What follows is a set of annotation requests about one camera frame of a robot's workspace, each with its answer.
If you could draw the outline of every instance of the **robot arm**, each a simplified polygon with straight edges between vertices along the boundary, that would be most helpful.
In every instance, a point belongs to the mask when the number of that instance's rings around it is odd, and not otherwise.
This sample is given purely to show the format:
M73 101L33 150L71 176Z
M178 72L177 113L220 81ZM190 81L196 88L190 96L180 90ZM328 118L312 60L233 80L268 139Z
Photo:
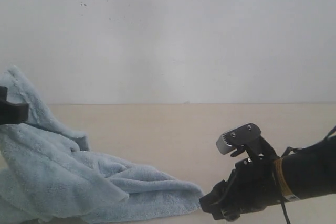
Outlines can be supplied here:
M221 181L199 202L215 220L235 221L240 214L263 211L281 204L289 222L285 202L319 197L336 192L336 137L303 149L287 148L282 157L261 136L255 124L246 124L220 136L222 154L244 151L248 158L235 164L228 181Z

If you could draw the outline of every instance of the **microfiber cloth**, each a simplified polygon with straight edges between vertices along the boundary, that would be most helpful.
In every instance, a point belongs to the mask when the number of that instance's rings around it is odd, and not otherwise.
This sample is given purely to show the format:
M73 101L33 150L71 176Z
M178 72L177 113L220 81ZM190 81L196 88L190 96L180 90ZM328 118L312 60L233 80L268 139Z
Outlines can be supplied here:
M0 170L0 224L54 217L97 224L199 209L203 193L197 185L91 151L86 134L61 124L17 67L2 74L0 86L8 87L9 102L30 106L26 123L0 126L8 166Z

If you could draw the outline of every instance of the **black cable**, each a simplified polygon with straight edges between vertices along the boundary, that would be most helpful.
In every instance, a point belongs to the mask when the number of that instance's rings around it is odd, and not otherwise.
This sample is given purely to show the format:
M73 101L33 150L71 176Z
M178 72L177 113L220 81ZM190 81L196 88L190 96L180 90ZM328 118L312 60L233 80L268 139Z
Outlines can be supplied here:
M285 206L284 197L282 196L282 192L281 192L281 188L280 188L280 183L279 183L279 178L278 178L275 166L273 166L273 177L274 177L275 185L277 187L278 194L279 194L279 197L280 197L280 203L281 203L281 207L282 207L282 212L284 212L283 215L285 217L286 223L290 224L290 221L289 221L289 218L288 218L288 214L287 214L287 210L286 210L286 206Z

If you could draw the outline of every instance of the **white wall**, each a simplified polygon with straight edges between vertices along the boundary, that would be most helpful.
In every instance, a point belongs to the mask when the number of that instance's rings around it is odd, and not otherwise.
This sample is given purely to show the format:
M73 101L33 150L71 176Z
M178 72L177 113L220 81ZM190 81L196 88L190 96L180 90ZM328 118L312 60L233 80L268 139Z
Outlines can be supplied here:
M49 103L336 101L336 0L0 4L0 70Z

